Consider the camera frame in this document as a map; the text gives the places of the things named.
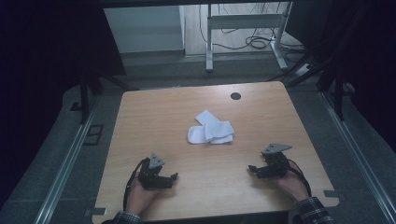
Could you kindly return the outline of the white power strip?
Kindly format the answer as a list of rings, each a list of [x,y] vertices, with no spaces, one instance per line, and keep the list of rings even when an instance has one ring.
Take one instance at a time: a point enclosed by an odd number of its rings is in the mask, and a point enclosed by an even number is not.
[[[301,68],[299,68],[296,72],[295,75],[297,77],[300,77],[302,75],[304,75],[305,73],[307,73],[310,69],[311,69],[312,65],[309,63],[305,63]]]

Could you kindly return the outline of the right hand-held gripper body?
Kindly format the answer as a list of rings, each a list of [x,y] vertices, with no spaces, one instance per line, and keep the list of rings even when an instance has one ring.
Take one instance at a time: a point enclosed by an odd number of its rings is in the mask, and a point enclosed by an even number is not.
[[[291,145],[271,143],[262,151],[267,165],[265,173],[272,173],[274,177],[284,176],[290,168],[287,157],[283,154],[284,150],[291,149]]]

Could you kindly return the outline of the black metal stand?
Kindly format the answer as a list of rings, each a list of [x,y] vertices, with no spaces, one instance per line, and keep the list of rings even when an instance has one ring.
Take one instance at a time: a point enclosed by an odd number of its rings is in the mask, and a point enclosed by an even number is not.
[[[81,123],[85,123],[90,115],[88,90],[91,90],[94,95],[100,95],[104,91],[104,87],[100,81],[101,77],[110,81],[116,86],[119,86],[125,91],[138,91],[137,87],[133,87],[130,84],[127,84],[120,79],[111,76],[109,73],[103,72],[99,69],[82,69],[79,76],[81,102],[79,109],[81,111]]]
[[[279,68],[284,71],[278,77],[290,77],[294,75],[303,65],[312,59],[311,53],[306,53],[299,59],[292,67],[288,67],[285,58],[280,54],[275,54],[276,61]],[[336,56],[331,56],[322,63],[317,63],[313,68],[309,69],[303,75],[297,76],[292,81],[287,81],[287,87],[294,87],[306,81],[316,74],[321,74],[316,86],[319,91],[328,91],[331,85],[334,85],[333,94],[333,110],[336,116],[344,119],[343,115],[343,93],[344,93],[344,79],[342,76],[342,66],[340,65]]]

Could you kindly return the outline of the aluminium floor rail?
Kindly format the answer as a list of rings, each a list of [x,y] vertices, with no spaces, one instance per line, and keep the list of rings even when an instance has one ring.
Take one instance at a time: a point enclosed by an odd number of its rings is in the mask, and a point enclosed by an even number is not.
[[[335,105],[332,102],[331,96],[327,92],[320,92],[318,95],[323,100],[334,125],[346,143],[346,147],[348,148],[351,157],[357,164],[361,175],[367,183],[370,191],[373,193],[375,200],[384,214],[388,224],[396,224],[396,203],[390,198],[390,195],[384,188],[384,185],[378,179],[373,168],[364,157],[361,147],[347,127],[347,124],[336,114],[334,110]]]
[[[78,154],[84,143],[84,139],[91,127],[93,118],[96,114],[97,107],[101,101],[101,96],[96,96],[92,99],[92,104],[88,107],[90,112],[85,121],[79,125],[77,135],[75,136],[71,146],[67,150],[64,160],[60,166],[60,169],[55,176],[51,187],[49,188],[48,194],[39,209],[35,218],[34,224],[50,224],[50,220],[53,216],[55,208],[60,201],[64,187],[67,180],[73,170],[74,164],[77,160]]]

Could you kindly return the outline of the white sock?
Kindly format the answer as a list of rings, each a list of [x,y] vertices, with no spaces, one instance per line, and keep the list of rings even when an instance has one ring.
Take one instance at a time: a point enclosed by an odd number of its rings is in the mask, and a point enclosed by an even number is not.
[[[195,119],[204,127],[205,140],[223,139],[234,134],[234,129],[230,121],[221,121],[208,110],[204,110]]]
[[[188,142],[191,144],[225,144],[233,141],[233,135],[227,135],[224,137],[213,138],[211,140],[205,139],[205,127],[204,126],[192,126],[189,128],[187,133]]]

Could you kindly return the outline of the person's right hand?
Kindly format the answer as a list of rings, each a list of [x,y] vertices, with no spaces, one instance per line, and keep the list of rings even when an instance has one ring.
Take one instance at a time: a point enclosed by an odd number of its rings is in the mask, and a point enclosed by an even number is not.
[[[309,198],[306,187],[297,174],[287,171],[282,177],[272,178],[271,181],[284,193],[291,197],[295,203]]]

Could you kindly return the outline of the grey tape strip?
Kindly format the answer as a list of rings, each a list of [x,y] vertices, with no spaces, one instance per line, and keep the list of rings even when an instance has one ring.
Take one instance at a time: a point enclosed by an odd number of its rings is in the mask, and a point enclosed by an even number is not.
[[[93,208],[93,209],[86,209],[84,212],[85,217],[92,217],[92,216],[104,216],[107,213],[106,208]]]
[[[346,199],[345,194],[341,194],[336,190],[323,190],[325,197],[328,198],[338,198],[340,201],[344,201]]]

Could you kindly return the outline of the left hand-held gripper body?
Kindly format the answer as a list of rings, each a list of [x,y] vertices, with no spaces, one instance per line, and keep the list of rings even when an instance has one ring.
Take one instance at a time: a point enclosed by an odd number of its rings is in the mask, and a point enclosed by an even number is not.
[[[156,189],[156,183],[162,182],[159,172],[163,168],[164,161],[155,153],[149,158],[143,159],[138,180],[145,189]]]

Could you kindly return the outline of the person's left hand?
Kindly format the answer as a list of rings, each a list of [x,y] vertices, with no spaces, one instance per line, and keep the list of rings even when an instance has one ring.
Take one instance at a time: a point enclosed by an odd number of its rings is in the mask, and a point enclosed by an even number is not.
[[[135,179],[130,187],[124,211],[139,216],[160,193],[156,189],[145,189],[140,181]]]

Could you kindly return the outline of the black floor socket frame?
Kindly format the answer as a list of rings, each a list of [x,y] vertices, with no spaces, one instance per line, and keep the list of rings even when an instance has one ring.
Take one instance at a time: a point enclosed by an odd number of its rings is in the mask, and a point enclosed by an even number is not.
[[[104,129],[103,124],[91,125],[86,133],[83,145],[84,146],[97,146],[102,136]]]

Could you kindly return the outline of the dark curtain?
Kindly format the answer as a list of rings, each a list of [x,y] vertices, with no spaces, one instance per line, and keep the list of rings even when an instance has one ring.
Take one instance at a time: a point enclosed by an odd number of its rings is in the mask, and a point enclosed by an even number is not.
[[[297,0],[286,32],[332,61],[318,89],[351,84],[352,102],[396,152],[396,0]]]
[[[0,209],[82,75],[123,71],[101,0],[0,0]]]

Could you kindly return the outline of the white metal desk frame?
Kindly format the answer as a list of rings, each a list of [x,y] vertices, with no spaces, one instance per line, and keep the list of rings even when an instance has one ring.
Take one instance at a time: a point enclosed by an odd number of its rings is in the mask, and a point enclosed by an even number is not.
[[[206,20],[206,52],[205,69],[213,71],[213,44],[212,31],[220,29],[253,29],[253,28],[276,28],[276,35],[270,40],[270,47],[276,57],[279,68],[283,71],[288,69],[287,63],[280,51],[280,41],[289,18],[292,2],[288,2],[281,14],[253,14],[253,15],[218,15],[213,16],[211,5],[208,5]]]

